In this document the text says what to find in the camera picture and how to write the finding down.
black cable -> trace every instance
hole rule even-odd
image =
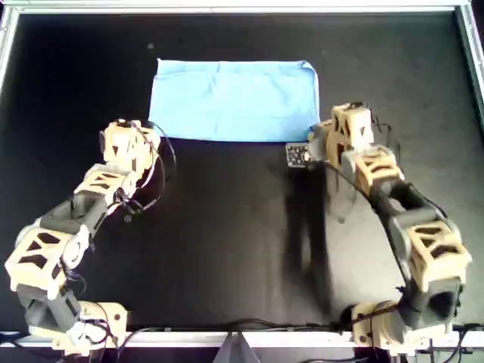
[[[430,363],[436,363],[436,357],[433,354],[433,340],[429,341],[429,354],[430,354]]]
[[[16,334],[2,334],[0,333],[0,346],[4,343],[10,343],[12,346],[15,348],[21,349],[24,352],[27,352],[31,356],[34,356],[36,358],[41,358],[44,360],[49,360],[49,361],[58,361],[59,358],[62,358],[62,355],[50,355],[50,354],[45,354],[42,352],[34,352],[31,349],[27,348],[26,346],[23,346],[18,340],[21,340],[25,337],[28,337],[29,334],[25,333],[16,333]]]
[[[166,135],[166,133],[163,131],[163,129],[162,129],[162,128],[161,128],[159,125],[157,125],[156,123],[154,123],[154,122],[152,122],[152,121],[150,121],[150,120],[148,120],[147,122],[148,122],[150,125],[152,125],[152,126],[154,126],[154,127],[156,127],[157,129],[159,129],[159,130],[160,130],[161,134],[162,134],[162,135],[165,137],[165,139],[166,139],[166,143],[168,144],[168,147],[169,147],[169,151],[170,151],[170,153],[172,154],[172,160],[173,160],[173,171],[172,171],[172,174],[173,174],[173,175],[170,175],[170,176],[169,176],[169,177],[166,179],[166,181],[168,181],[168,180],[170,180],[171,178],[173,178],[173,177],[176,175],[176,172],[177,172],[177,170],[178,170],[178,163],[177,163],[177,161],[176,161],[175,148],[173,147],[172,142],[169,140],[169,137]]]
[[[119,360],[121,359],[121,354],[123,353],[123,350],[126,348],[126,345],[128,344],[128,342],[138,333],[143,333],[145,331],[160,331],[159,328],[157,327],[145,327],[143,329],[139,329],[139,330],[135,330],[133,331],[131,334],[129,334],[125,341],[123,342],[123,344],[121,344],[118,348],[118,351],[117,351],[117,354],[116,354],[116,363],[119,362]]]
[[[156,198],[154,198],[151,202],[149,202],[148,204],[144,205],[143,206],[143,210],[142,212],[150,209],[152,206],[154,206],[156,203],[158,203],[158,201],[161,199],[162,195],[163,195],[163,192],[165,191],[165,188],[166,188],[166,182],[168,180],[170,180],[175,174],[176,174],[176,170],[177,170],[177,161],[176,161],[176,154],[175,154],[175,149],[173,148],[173,145],[171,143],[171,141],[169,140],[168,136],[166,135],[166,133],[163,131],[163,129],[161,127],[159,127],[156,123],[152,123],[151,121],[148,121],[152,126],[155,126],[157,127],[160,132],[163,134],[163,136],[165,137],[166,139],[166,143],[168,144],[169,146],[169,149],[170,149],[170,153],[172,154],[172,160],[173,160],[173,172],[172,172],[172,175],[170,177],[166,177],[166,169],[165,169],[165,164],[163,162],[163,159],[160,155],[160,152],[157,150],[156,147],[154,147],[153,143],[148,140],[148,138],[146,137],[146,135],[140,130],[140,128],[134,123],[134,122],[130,122],[130,125],[133,126],[136,131],[138,131],[138,133],[141,135],[141,137],[144,139],[144,142],[146,142],[148,145],[150,145],[150,148],[151,150],[157,155],[157,160],[160,161],[160,166],[161,166],[161,169],[162,169],[162,174],[163,174],[163,177],[162,177],[162,184],[161,184],[161,188],[160,188],[160,191],[157,195]]]
[[[301,363],[358,363],[363,361],[368,361],[368,357],[363,358],[343,358],[343,359],[329,359],[329,358],[315,358],[307,359]]]
[[[484,327],[484,324],[465,324],[463,326],[463,329],[459,331],[459,341],[455,347],[455,349],[452,351],[452,354],[450,357],[448,357],[446,360],[444,360],[443,363],[449,363],[454,357],[459,354],[461,355],[461,347],[462,347],[462,342],[464,341],[464,338],[466,337],[467,333],[469,333],[471,330],[475,330],[479,327]]]
[[[371,203],[370,198],[368,197],[368,195],[366,195],[363,189],[361,189],[353,180],[350,180],[346,175],[344,175],[338,168],[335,168],[327,162],[323,162],[322,165],[325,168],[335,171],[336,174],[338,174],[341,178],[345,179],[352,187],[354,187],[354,189],[356,189],[363,196],[363,198],[366,199],[367,202]]]

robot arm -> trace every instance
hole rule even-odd
[[[373,144],[363,104],[333,107],[312,131],[308,144],[286,146],[289,165],[325,161],[354,184],[380,218],[405,280],[400,301],[353,308],[356,342],[406,354],[451,331],[471,262],[458,227],[405,180],[389,148]],[[380,310],[388,312],[361,318]]]
[[[54,349],[88,355],[115,347],[126,333],[126,310],[113,302],[78,301],[67,272],[82,260],[104,219],[151,177],[160,137],[139,121],[117,120],[101,133],[104,164],[95,164],[69,200],[26,226],[5,263],[26,310],[29,332],[53,339]]]

metal frame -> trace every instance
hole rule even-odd
[[[348,348],[353,349],[350,332],[327,333],[320,331],[245,331],[242,333],[251,348]],[[132,348],[219,348],[224,343],[228,332],[141,332],[134,335],[126,344]],[[444,339],[434,340],[437,349],[454,348],[459,341],[459,333],[452,332]],[[25,347],[42,348],[51,346],[48,338],[29,336],[18,340]],[[1,347],[12,347],[5,343]],[[463,348],[484,348],[484,333],[470,331],[466,334],[461,346]]]
[[[225,13],[395,13],[453,12],[458,16],[470,76],[473,81],[481,127],[484,129],[484,55],[469,0],[4,0],[0,23],[0,95],[8,59],[21,14],[225,14]],[[256,347],[353,348],[350,332],[244,332]],[[145,332],[134,336],[128,346],[137,347],[220,347],[227,333]],[[27,337],[25,346],[50,346],[50,340]],[[458,333],[434,341],[436,348],[455,347]],[[484,348],[484,333],[469,332],[463,347]]]

black tabletop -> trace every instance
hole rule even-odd
[[[393,126],[406,176],[461,228],[474,264],[460,319],[482,316],[484,152],[450,14],[23,15],[0,101],[1,261],[101,162],[99,130],[147,118],[157,57],[304,59],[319,75],[321,118],[367,101]],[[282,144],[173,145],[176,178],[142,217],[104,223],[79,268],[80,299],[122,303],[136,326],[323,322],[349,304],[398,299],[377,217],[362,198],[351,210],[328,199],[334,175],[290,172]],[[25,330],[6,273],[0,281],[0,330]]]

blue cloth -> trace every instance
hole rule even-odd
[[[319,122],[318,76],[304,60],[159,59],[150,121],[173,138],[305,141]]]

